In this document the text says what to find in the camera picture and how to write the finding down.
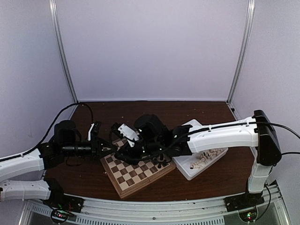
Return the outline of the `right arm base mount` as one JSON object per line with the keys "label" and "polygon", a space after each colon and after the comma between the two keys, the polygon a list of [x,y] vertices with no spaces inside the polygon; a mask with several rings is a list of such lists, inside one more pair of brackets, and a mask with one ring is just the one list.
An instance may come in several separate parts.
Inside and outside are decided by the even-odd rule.
{"label": "right arm base mount", "polygon": [[264,203],[264,198],[262,197],[262,194],[262,192],[257,194],[245,192],[243,194],[226,197],[224,198],[226,210],[227,212],[232,212],[236,210],[251,208],[262,204]]}

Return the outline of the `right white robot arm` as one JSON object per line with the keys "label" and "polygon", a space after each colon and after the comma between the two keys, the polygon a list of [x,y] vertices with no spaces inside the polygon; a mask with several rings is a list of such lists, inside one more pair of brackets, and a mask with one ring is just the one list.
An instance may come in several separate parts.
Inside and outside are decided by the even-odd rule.
{"label": "right white robot arm", "polygon": [[282,158],[276,131],[262,110],[239,121],[201,125],[193,120],[172,130],[156,115],[146,114],[134,122],[134,129],[121,124],[117,130],[128,142],[120,158],[133,165],[161,154],[175,158],[220,148],[256,148],[247,189],[240,197],[245,207],[258,200],[272,167]]}

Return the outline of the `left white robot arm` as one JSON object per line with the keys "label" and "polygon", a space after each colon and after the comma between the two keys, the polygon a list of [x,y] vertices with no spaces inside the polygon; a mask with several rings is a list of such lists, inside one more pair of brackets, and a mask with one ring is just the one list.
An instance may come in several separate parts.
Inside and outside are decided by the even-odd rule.
{"label": "left white robot arm", "polygon": [[70,157],[90,157],[91,160],[97,160],[111,154],[111,144],[98,137],[100,126],[99,121],[92,123],[87,141],[84,142],[75,123],[63,120],[54,126],[54,135],[48,142],[40,143],[20,154],[1,158],[1,201],[40,199],[57,208],[65,207],[70,201],[55,179],[17,182],[9,179],[25,173],[55,168]]}

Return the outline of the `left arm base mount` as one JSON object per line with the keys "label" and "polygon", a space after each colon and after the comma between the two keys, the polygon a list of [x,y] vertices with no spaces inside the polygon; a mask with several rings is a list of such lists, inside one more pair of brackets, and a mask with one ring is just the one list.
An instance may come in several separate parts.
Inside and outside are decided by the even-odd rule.
{"label": "left arm base mount", "polygon": [[63,195],[59,198],[51,197],[48,200],[43,200],[43,204],[49,206],[50,208],[76,213],[80,213],[82,211],[83,203],[83,198],[70,195]]}

